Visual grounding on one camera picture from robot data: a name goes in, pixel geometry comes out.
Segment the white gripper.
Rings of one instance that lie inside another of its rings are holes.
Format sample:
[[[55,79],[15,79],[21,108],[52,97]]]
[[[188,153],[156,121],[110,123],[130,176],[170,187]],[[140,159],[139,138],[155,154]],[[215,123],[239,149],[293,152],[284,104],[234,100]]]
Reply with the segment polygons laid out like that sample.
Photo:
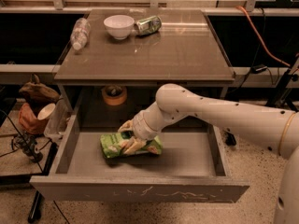
[[[119,133],[133,131],[133,137],[121,142],[121,150],[124,155],[132,155],[146,145],[146,141],[153,140],[157,132],[152,130],[145,120],[145,111],[137,113],[132,120],[125,121],[118,129]]]

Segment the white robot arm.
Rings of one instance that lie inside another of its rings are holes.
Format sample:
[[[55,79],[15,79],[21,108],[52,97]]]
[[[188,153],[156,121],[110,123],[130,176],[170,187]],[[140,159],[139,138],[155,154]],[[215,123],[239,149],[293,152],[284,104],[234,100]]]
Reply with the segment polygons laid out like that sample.
[[[274,224],[299,224],[299,113],[199,96],[177,84],[165,84],[155,102],[120,126],[133,137],[129,155],[165,127],[191,116],[269,149],[287,160],[281,180]]]

